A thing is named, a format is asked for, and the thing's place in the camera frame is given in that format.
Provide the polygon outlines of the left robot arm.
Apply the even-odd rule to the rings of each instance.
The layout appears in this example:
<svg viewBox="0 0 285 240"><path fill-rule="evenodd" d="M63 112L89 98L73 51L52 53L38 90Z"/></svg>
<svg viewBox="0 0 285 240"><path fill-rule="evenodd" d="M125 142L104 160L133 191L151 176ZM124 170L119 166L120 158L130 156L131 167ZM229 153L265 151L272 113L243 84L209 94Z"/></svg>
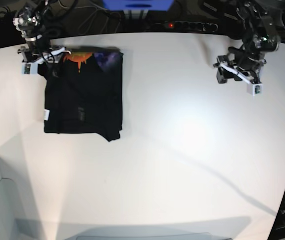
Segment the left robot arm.
<svg viewBox="0 0 285 240"><path fill-rule="evenodd" d="M267 64L267 53L276 52L281 44L274 20L267 10L253 0L239 0L236 13L243 23L244 34L240 48L229 47L227 55L217 57L217 81L226 84L233 79L246 83L252 96L263 93L261 75Z"/></svg>

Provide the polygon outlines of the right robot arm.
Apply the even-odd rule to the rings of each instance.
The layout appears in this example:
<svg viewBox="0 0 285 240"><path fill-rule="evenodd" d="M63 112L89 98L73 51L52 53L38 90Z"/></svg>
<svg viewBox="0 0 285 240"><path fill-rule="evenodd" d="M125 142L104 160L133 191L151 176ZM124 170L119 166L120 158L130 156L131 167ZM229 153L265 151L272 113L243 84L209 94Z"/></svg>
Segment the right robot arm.
<svg viewBox="0 0 285 240"><path fill-rule="evenodd" d="M62 15L55 16L52 10L54 3L55 0L40 0L38 4L26 3L13 19L13 25L27 44L17 51L22 55L24 75L36 75L43 66L47 75L58 78L61 75L62 58L71 53L64 46L52 45L51 40L65 32L62 21L75 6Z"/></svg>

